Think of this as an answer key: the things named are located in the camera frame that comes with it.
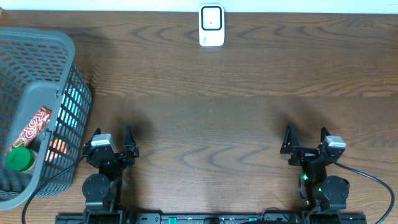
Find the teal snack packet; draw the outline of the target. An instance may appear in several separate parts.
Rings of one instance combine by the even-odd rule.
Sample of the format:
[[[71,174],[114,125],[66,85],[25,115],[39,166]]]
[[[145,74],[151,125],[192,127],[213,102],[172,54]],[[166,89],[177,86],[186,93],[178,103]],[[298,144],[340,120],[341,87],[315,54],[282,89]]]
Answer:
[[[80,116],[82,110],[79,109],[83,105],[81,94],[85,91],[83,89],[66,88],[65,94],[62,98],[62,106],[66,109],[60,109],[58,118],[70,128],[77,128],[81,125]]]

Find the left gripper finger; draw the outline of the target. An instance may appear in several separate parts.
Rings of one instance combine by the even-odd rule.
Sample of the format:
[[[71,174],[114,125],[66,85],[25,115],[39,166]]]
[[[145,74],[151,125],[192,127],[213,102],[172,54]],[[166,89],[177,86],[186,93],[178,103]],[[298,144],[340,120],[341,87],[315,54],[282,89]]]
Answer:
[[[94,134],[92,135],[90,140],[85,144],[85,147],[89,147],[91,145],[91,142],[92,142],[94,136],[96,136],[98,134],[101,134],[101,129],[100,128],[96,128],[96,130],[94,131]]]
[[[126,126],[126,130],[125,130],[125,133],[124,133],[123,146],[128,151],[135,152],[137,150],[136,142],[135,142],[135,140],[132,137],[130,125]]]

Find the green lid jar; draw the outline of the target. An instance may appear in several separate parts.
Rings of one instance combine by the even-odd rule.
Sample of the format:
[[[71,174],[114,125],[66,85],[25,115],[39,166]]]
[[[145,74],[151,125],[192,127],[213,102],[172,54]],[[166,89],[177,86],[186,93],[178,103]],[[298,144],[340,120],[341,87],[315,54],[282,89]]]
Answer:
[[[15,172],[33,174],[37,153],[26,147],[16,147],[6,156],[6,166]]]

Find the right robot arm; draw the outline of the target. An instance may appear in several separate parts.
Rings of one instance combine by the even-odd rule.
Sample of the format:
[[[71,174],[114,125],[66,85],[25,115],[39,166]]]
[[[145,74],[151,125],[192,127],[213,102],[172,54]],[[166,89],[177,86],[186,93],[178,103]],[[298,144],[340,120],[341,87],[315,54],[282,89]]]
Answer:
[[[316,148],[302,147],[294,127],[287,126],[280,153],[290,156],[289,165],[302,168],[300,183],[304,185],[310,209],[332,213],[346,208],[349,182],[326,173],[326,166],[336,162],[345,149],[343,138],[332,136],[326,127],[321,128],[321,139]]]

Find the red chocolate bar wrapper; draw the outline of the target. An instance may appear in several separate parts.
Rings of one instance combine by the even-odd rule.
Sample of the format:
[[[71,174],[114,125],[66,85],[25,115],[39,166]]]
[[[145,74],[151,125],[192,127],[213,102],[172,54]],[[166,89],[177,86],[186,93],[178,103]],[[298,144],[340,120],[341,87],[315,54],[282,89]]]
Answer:
[[[27,126],[22,130],[19,137],[14,141],[11,149],[16,147],[29,147],[50,121],[51,115],[52,111],[50,109],[41,106],[35,115],[33,115]]]

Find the orange snack sachet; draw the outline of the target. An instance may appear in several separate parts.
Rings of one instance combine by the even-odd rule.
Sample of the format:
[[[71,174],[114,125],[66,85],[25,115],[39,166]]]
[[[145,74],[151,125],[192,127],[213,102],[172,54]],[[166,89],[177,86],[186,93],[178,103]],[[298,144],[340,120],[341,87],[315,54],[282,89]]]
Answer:
[[[50,142],[50,149],[47,152],[45,160],[47,162],[55,162],[58,158],[61,158],[63,154],[67,154],[67,145],[61,139],[55,139]]]

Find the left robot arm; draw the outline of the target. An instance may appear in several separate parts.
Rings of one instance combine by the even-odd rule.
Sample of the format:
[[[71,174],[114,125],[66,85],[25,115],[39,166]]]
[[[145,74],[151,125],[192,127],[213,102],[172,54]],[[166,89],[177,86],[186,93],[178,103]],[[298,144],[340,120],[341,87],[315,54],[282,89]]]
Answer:
[[[125,151],[115,152],[112,135],[103,134],[99,128],[83,147],[86,162],[98,169],[98,173],[89,176],[82,187],[86,209],[91,213],[114,213],[120,209],[123,171],[139,157],[130,126],[126,126],[123,147]]]

